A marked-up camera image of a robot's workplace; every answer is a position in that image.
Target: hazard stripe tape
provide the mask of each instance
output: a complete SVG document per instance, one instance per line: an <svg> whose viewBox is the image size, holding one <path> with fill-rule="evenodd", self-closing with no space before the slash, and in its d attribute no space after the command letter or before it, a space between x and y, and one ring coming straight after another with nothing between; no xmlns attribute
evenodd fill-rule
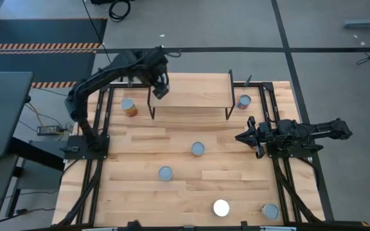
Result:
<svg viewBox="0 0 370 231"><path fill-rule="evenodd" d="M31 84L33 88L61 88L72 87L76 81L58 81L58 82L34 82Z"/></svg>
<svg viewBox="0 0 370 231"><path fill-rule="evenodd" d="M100 43L0 44L0 49L96 49Z"/></svg>
<svg viewBox="0 0 370 231"><path fill-rule="evenodd" d="M107 20L106 17L93 17L91 19ZM71 18L16 18L16 19L0 19L0 20L89 20L87 17L71 17Z"/></svg>
<svg viewBox="0 0 370 231"><path fill-rule="evenodd" d="M96 53L94 50L63 50L63 51L0 51L0 55L58 54L58 53Z"/></svg>

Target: table leg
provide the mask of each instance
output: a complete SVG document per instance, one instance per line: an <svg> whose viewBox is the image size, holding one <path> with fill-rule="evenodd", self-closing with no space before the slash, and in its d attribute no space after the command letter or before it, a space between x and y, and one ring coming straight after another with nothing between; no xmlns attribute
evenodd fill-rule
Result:
<svg viewBox="0 0 370 231"><path fill-rule="evenodd" d="M59 171L64 170L64 159L47 151L32 146L20 139L12 137L8 153L16 154L22 158L35 161L44 166L52 167Z"/></svg>

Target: wooden platform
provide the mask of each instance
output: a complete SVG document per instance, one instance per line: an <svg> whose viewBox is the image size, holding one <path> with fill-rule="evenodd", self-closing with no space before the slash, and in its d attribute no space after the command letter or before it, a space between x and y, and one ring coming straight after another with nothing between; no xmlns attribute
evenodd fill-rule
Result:
<svg viewBox="0 0 370 231"><path fill-rule="evenodd" d="M277 81L274 87L281 118L298 120L289 82ZM257 123L263 121L257 88L235 88L236 100L248 94L252 103L246 110L235 108L228 121L221 108L169 107L157 108L152 120L147 94L148 89L116 89L114 93L109 157L103 165L96 227L124 227L135 219L153 227L236 226L240 221L282 225L281 216L270 221L260 213L266 203L279 206L271 159L256 159L254 150L234 139L246 130L249 116L254 116ZM134 100L137 116L124 115L120 106L124 97ZM97 99L97 94L89 98L91 120ZM203 157L191 154L196 141L206 147ZM159 180L162 166L173 169L171 182ZM324 219L312 168L296 159L291 160L291 166L298 194L318 218ZM53 223L63 219L79 197L84 168L85 161L80 160L64 175ZM227 217L219 218L211 212L211 204L217 199L229 202ZM288 196L287 202L293 221ZM85 211L87 221L89 209Z"/></svg>
<svg viewBox="0 0 370 231"><path fill-rule="evenodd" d="M168 73L170 91L162 99L151 94L151 107L232 107L229 73Z"/></svg>

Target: metal bracket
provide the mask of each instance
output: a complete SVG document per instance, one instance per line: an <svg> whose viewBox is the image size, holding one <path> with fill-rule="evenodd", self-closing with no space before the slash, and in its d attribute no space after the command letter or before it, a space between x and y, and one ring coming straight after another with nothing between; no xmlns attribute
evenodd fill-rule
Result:
<svg viewBox="0 0 370 231"><path fill-rule="evenodd" d="M269 157L272 158L283 158L283 157L312 157L317 151L312 151L311 149L304 149L302 145L305 144L298 142L294 144L289 150L281 150L275 143L267 143L267 153Z"/></svg>
<svg viewBox="0 0 370 231"><path fill-rule="evenodd" d="M73 135L68 138L67 147L79 147L78 149L74 149L73 152L66 152L64 158L69 160L103 160L108 157L108 147L109 147L109 135L107 136L100 136L100 140L102 143L101 151L91 151L87 143L85 141L85 137L83 135Z"/></svg>

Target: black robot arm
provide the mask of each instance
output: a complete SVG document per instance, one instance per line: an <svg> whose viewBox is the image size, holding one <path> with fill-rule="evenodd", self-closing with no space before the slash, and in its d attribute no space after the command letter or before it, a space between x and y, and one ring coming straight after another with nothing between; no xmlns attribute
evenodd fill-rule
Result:
<svg viewBox="0 0 370 231"><path fill-rule="evenodd" d="M169 91L167 63L162 47L156 47L147 53L128 51L115 57L109 66L100 69L88 80L74 85L68 93L65 105L71 119L78 122L90 150L101 150L101 141L98 132L91 128L87 120L89 95L117 78L127 76L129 82L137 77L145 85L153 86L154 95L161 99Z"/></svg>
<svg viewBox="0 0 370 231"><path fill-rule="evenodd" d="M339 118L320 124L299 124L295 120L282 119L276 123L275 129L271 129L266 122L259 123L258 128L255 128L255 118L250 116L248 130L235 136L235 139L255 147L257 158L262 158L265 154L261 143L266 143L267 148L273 149L274 154L292 157L301 153L312 154L323 149L321 145L312 144L313 139L329 137L346 140L351 135L352 132L345 121Z"/></svg>

